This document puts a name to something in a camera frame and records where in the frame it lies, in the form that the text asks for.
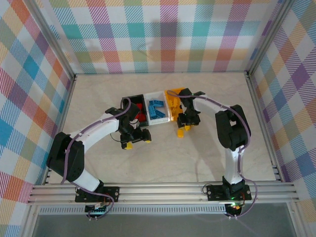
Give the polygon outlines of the aluminium frame side rail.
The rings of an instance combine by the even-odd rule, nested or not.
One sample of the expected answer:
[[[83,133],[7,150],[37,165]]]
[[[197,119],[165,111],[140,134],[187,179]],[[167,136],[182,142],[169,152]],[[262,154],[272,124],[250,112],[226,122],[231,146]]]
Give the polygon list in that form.
[[[68,114],[68,111],[69,111],[69,106],[70,106],[71,99],[72,99],[72,96],[73,96],[73,93],[74,93],[74,88],[76,86],[76,82],[77,82],[77,74],[74,74],[73,78],[71,79],[70,88],[69,88],[70,90],[69,90],[69,92],[67,94],[67,97],[66,97],[66,102],[65,102],[63,110],[62,110],[60,122],[59,122],[59,125],[58,125],[57,130],[54,133],[54,135],[57,135],[59,132],[62,132],[63,129],[64,129],[65,121],[66,121],[67,114]],[[47,157],[47,161],[45,162],[46,166],[45,166],[44,174],[43,174],[42,181],[41,181],[40,185],[47,184],[46,180],[49,177],[48,173],[50,171],[50,168],[49,168],[49,166],[47,164],[48,164],[48,162],[51,159],[50,158],[50,153],[51,152],[49,152],[49,155]]]
[[[252,99],[252,102],[254,105],[256,116],[257,116],[257,119],[258,119],[258,122],[260,125],[260,129],[261,129],[261,133],[263,135],[263,139],[265,142],[265,146],[266,146],[268,154],[269,154],[269,158],[271,161],[272,169],[273,169],[274,174],[275,174],[275,178],[279,182],[284,182],[284,176],[283,176],[283,173],[280,169],[279,162],[277,160],[277,155],[276,155],[272,140],[270,138],[268,126],[266,124],[263,112],[261,110],[259,98],[258,98],[257,93],[255,91],[255,87],[252,83],[251,76],[249,75],[248,71],[244,72],[244,76],[245,76],[245,80],[246,80],[246,83],[247,83],[247,86],[248,86],[248,89],[250,92],[250,96],[251,96],[251,99]]]

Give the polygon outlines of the white plastic container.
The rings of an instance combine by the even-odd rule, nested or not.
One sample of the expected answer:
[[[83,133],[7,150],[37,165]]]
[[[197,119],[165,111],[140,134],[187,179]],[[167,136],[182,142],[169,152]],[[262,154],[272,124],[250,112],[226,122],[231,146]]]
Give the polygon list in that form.
[[[150,125],[154,125],[154,124],[161,124],[161,123],[166,123],[166,122],[170,122],[171,121],[170,111],[169,111],[169,108],[168,108],[168,104],[167,104],[167,101],[166,101],[166,96],[165,96],[165,92],[164,91],[146,93],[146,94],[143,94],[143,95],[144,95],[145,105],[146,105],[146,109],[147,109],[147,116],[148,116],[149,126]],[[159,110],[159,111],[165,113],[165,117],[164,118],[157,117],[157,119],[150,119],[149,112],[148,112],[148,107],[149,107],[149,101],[150,100],[161,100],[161,101],[164,102],[164,107],[155,107],[156,110]]]

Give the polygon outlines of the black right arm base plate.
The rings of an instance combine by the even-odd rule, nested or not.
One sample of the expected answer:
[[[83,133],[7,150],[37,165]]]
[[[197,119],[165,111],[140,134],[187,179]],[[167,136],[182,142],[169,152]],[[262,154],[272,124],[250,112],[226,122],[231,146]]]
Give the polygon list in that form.
[[[208,185],[206,186],[208,201],[252,200],[248,185]]]

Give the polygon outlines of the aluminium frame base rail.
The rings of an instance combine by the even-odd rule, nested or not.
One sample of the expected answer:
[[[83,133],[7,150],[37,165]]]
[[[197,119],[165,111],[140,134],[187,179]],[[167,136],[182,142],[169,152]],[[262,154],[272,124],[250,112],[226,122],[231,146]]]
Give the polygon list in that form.
[[[220,182],[169,182],[169,183],[107,183],[106,187],[119,187],[118,204],[208,204],[207,185]],[[252,200],[245,203],[297,202],[297,191],[292,183],[257,181],[247,183]],[[76,190],[72,184],[45,184],[34,186],[29,205],[75,204]]]

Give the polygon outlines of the yellow plastic container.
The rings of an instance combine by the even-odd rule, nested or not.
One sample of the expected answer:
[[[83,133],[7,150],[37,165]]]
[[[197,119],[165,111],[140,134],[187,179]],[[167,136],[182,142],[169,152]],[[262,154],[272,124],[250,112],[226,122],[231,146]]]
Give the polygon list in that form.
[[[169,111],[170,111],[170,118],[172,121],[177,121],[177,118],[178,116],[174,117],[172,115],[172,108],[173,108],[173,100],[174,99],[177,99],[177,100],[180,100],[179,97],[175,96],[176,94],[179,94],[181,90],[183,90],[184,87],[180,87],[180,88],[176,88],[176,89],[171,89],[171,95],[168,94],[167,90],[165,91],[165,96],[166,96],[166,101],[167,101],[167,104],[168,104],[168,108],[169,108]]]

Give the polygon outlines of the black plastic container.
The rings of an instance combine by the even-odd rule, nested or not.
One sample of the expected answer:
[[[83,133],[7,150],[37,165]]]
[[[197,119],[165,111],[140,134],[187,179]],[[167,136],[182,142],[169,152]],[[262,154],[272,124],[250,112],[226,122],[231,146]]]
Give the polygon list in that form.
[[[128,112],[126,112],[125,114],[131,119],[132,115],[136,114],[136,104],[137,103],[141,103],[143,104],[144,108],[143,110],[146,111],[146,117],[147,117],[147,122],[144,123],[140,123],[140,127],[145,127],[149,125],[148,122],[148,116],[147,116],[147,109],[146,109],[146,105],[145,105],[145,99],[144,99],[144,95],[143,94],[138,94],[138,95],[133,95],[133,96],[129,96],[128,97],[132,103],[132,105],[130,106],[130,109],[128,110]]]

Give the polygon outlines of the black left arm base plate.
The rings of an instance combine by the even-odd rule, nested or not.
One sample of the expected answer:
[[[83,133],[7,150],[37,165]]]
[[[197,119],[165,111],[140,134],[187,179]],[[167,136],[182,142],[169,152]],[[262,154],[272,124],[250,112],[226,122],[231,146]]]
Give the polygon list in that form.
[[[114,202],[119,200],[119,187],[99,187],[96,191],[85,191],[84,189],[76,188],[75,202],[110,202],[111,196]]]

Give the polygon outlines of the aluminium frame post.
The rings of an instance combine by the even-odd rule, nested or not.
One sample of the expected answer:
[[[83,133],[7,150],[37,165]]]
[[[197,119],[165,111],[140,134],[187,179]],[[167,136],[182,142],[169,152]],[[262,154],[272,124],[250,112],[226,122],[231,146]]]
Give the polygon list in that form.
[[[43,36],[45,37],[48,44],[51,46],[52,50],[56,54],[56,57],[60,61],[67,75],[69,75],[72,80],[76,80],[76,74],[72,70],[69,61],[67,60],[65,54],[62,51],[60,44],[57,41],[57,38],[51,31],[47,21],[45,20],[35,0],[23,0],[23,2],[28,8],[28,10],[30,11],[31,15],[34,17],[40,30],[42,31]]]
[[[264,54],[267,52],[294,2],[295,0],[277,0],[276,6],[259,37],[258,45],[255,47],[246,67],[245,74],[249,79],[259,67]]]

